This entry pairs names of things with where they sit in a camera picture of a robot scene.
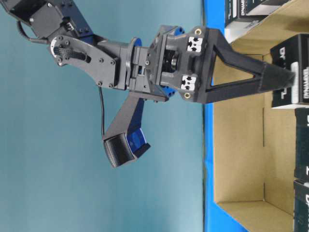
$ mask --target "robotic arm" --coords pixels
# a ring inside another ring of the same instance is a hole
[[[282,89],[294,82],[292,72],[233,51],[217,29],[195,27],[185,34],[181,27],[161,26],[150,47],[143,47],[139,38],[126,44],[95,35],[72,0],[0,3],[17,19],[25,39],[48,45],[56,64],[84,70],[100,92],[102,87],[129,90],[105,134],[102,129],[113,167],[135,161],[150,147],[141,130],[144,100],[166,102],[177,91],[185,101],[206,104]],[[21,22],[37,38],[29,38]],[[216,56],[253,78],[213,86]]]

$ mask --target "black cable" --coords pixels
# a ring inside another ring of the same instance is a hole
[[[105,124],[105,112],[104,112],[104,99],[103,99],[103,92],[102,92],[102,88],[99,86],[98,87],[98,91],[100,94],[100,100],[101,100],[101,111],[102,111],[102,119],[101,119],[101,135],[102,135],[102,140],[103,140],[103,136],[104,136],[104,124]]]
[[[37,44],[49,44],[47,39],[35,39],[35,38],[30,38],[29,36],[27,36],[20,21],[17,21],[17,30],[24,39],[30,42],[37,43]]]

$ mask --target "black box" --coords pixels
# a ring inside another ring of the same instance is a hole
[[[251,29],[266,15],[247,15],[247,0],[225,0],[225,27],[229,29]]]
[[[309,109],[295,110],[296,167],[295,177],[309,182]]]
[[[247,15],[270,15],[289,0],[247,0]]]
[[[273,64],[295,72],[291,88],[273,92],[272,107],[295,109],[309,107],[309,34],[298,34],[273,47]]]
[[[294,232],[309,231],[309,183],[294,181]]]

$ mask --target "blue surface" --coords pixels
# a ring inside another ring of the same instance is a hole
[[[218,28],[224,33],[224,0],[205,0],[207,26]],[[207,182],[205,205],[206,232],[246,232],[233,218],[213,201],[213,104],[205,105],[205,140]]]
[[[150,45],[161,24],[200,25],[200,0],[76,0],[97,34]],[[93,80],[54,64],[0,9],[0,231],[201,232],[202,113],[178,94],[148,101],[152,148],[112,169]],[[127,92],[104,90],[106,125]]]

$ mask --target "screw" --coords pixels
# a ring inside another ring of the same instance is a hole
[[[191,97],[191,94],[190,94],[190,93],[185,93],[185,94],[184,94],[184,98],[189,99],[190,97]]]
[[[202,33],[202,30],[200,28],[196,29],[195,30],[195,34],[196,35],[200,35]]]

